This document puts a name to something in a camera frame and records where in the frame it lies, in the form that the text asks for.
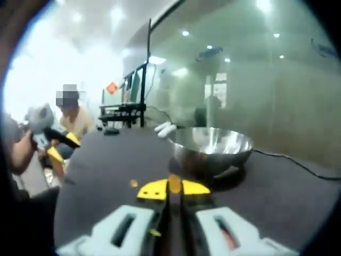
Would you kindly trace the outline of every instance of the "window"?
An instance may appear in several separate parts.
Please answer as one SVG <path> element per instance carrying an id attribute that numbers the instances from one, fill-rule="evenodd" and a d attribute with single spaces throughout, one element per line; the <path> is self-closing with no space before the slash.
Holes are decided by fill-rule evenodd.
<path id="1" fill-rule="evenodd" d="M 185 1 L 151 35 L 152 55 L 166 59 L 158 68 L 172 77 L 159 100 L 172 95 L 172 119 L 193 120 L 213 93 L 223 115 L 215 126 L 251 136 L 256 147 L 339 165 L 341 75 L 337 59 L 317 49 L 334 50 L 295 0 Z M 163 84 L 160 77 L 158 90 Z"/>

